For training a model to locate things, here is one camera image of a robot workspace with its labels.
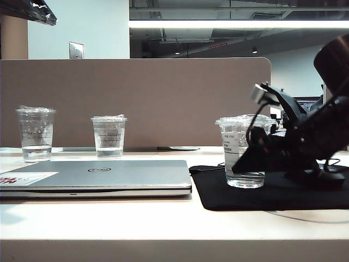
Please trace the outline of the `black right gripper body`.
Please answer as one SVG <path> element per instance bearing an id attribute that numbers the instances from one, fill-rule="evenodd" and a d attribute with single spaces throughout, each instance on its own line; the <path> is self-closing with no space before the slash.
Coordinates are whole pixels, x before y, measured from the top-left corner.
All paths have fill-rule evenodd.
<path id="1" fill-rule="evenodd" d="M 288 117 L 286 135 L 272 138 L 266 146 L 266 171 L 317 169 L 316 159 L 328 159 L 336 151 L 330 138 L 330 124 L 335 120 L 336 99 L 307 114 L 298 102 L 285 92 L 266 84 L 266 90 L 276 96 Z"/>

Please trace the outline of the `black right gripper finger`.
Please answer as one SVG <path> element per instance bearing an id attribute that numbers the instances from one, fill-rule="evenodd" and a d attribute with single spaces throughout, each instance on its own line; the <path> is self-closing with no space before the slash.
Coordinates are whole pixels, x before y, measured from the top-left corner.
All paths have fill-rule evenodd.
<path id="1" fill-rule="evenodd" d="M 247 150 L 233 166 L 233 173 L 286 170 L 285 138 L 267 135 L 261 127 L 252 127 Z"/>

